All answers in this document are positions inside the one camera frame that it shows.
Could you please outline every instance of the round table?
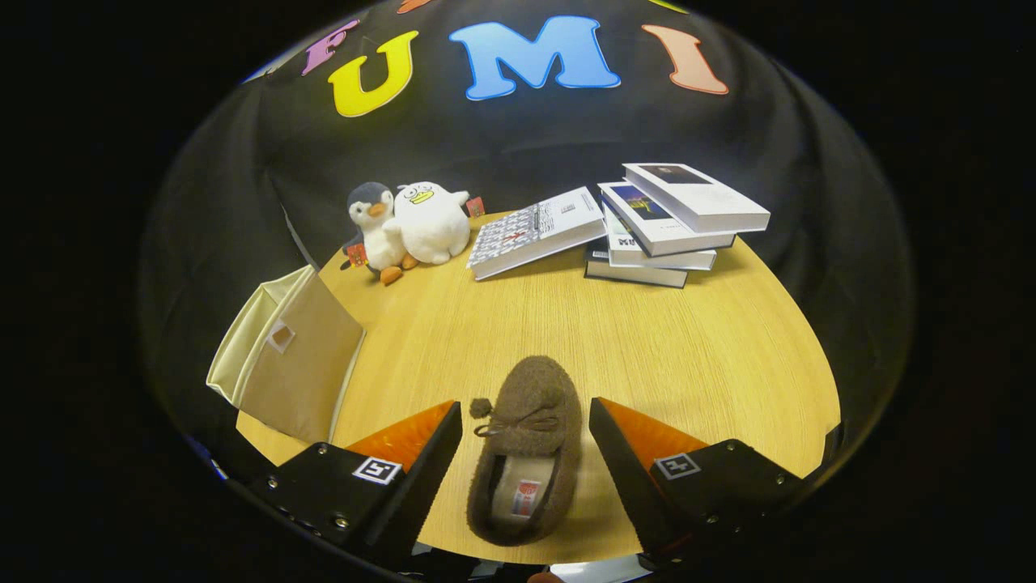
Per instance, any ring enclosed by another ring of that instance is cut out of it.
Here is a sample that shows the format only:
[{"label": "round table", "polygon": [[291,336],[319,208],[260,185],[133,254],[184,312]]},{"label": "round table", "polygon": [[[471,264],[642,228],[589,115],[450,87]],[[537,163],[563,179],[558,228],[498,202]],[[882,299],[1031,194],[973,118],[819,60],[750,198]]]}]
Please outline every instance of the round table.
[{"label": "round table", "polygon": [[[506,212],[471,218],[479,227]],[[740,439],[799,477],[821,464],[840,410],[831,369],[784,286],[738,238],[683,289],[583,278],[583,245],[476,282],[462,252],[384,287],[366,268],[320,276],[367,330],[333,443],[344,446],[457,400],[495,400],[523,357],[565,368],[581,398],[583,458],[566,520],[546,538],[496,547],[468,529],[468,487],[483,442],[464,435],[419,542],[483,559],[594,561],[641,551],[597,443],[591,399],[631,407],[707,443]],[[307,443],[241,413],[238,431],[272,463]]]}]

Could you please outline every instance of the book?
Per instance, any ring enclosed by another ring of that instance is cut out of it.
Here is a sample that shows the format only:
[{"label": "book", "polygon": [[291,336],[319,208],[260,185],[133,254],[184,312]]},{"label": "book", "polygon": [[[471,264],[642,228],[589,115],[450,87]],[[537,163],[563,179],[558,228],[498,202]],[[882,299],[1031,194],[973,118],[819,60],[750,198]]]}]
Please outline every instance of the book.
[{"label": "book", "polygon": [[633,281],[666,287],[683,287],[687,283],[687,271],[685,269],[620,267],[612,265],[608,262],[608,242],[603,238],[586,245],[586,270],[583,272],[583,276],[587,279]]},{"label": "book", "polygon": [[608,262],[611,266],[708,270],[716,261],[716,251],[712,249],[650,257],[611,207],[602,203],[601,210],[608,227]]},{"label": "book", "polygon": [[483,225],[467,267],[476,281],[605,235],[604,214],[580,186]]},{"label": "book", "polygon": [[626,179],[695,232],[766,230],[770,211],[685,164],[623,164]]},{"label": "book", "polygon": [[598,186],[601,201],[626,222],[630,234],[649,257],[729,246],[738,234],[736,231],[695,232],[630,182],[602,182]]}]

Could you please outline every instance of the letter m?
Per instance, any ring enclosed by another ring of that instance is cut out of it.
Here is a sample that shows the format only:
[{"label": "letter m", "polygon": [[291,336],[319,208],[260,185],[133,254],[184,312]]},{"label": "letter m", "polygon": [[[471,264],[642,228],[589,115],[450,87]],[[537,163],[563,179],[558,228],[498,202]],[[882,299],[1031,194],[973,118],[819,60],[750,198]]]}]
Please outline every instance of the letter m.
[{"label": "letter m", "polygon": [[514,92],[517,84],[503,77],[501,62],[539,89],[547,83],[555,57],[562,59],[562,71],[554,80],[563,87],[617,86],[622,80],[608,70],[594,33],[600,26],[584,17],[551,17],[531,42],[498,22],[454,31],[450,39],[464,45],[471,62],[473,84],[467,88],[467,98],[489,99]]}]

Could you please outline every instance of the plush toy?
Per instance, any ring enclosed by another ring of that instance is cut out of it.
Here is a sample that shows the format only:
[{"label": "plush toy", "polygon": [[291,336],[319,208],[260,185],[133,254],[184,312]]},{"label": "plush toy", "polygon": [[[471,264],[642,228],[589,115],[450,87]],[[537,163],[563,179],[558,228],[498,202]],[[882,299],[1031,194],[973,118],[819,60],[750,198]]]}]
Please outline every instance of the plush toy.
[{"label": "plush toy", "polygon": [[406,250],[426,263],[442,264],[467,245],[471,227],[460,209],[467,191],[448,192],[434,182],[414,182],[396,195],[396,217],[384,224]]},{"label": "plush toy", "polygon": [[418,264],[418,260],[403,246],[399,231],[388,231],[384,228],[384,224],[393,220],[395,206],[388,186],[379,182],[359,184],[349,193],[348,204],[349,217],[359,227],[359,232],[342,245],[346,254],[349,246],[363,242],[367,254],[367,267],[377,274],[384,285],[403,274],[400,264],[403,268]]}]

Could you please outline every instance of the penguin beak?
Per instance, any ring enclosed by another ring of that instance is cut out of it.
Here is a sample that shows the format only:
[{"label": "penguin beak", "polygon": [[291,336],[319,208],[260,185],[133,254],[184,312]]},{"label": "penguin beak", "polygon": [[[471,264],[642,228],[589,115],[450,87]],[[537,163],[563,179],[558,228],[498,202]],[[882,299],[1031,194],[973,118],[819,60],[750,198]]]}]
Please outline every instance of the penguin beak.
[{"label": "penguin beak", "polygon": [[430,190],[426,190],[424,192],[419,192],[418,196],[414,196],[413,198],[410,199],[410,202],[412,204],[421,204],[422,202],[428,200],[429,198],[431,198],[434,195],[435,195],[435,193],[432,192],[432,191],[430,191]]}]

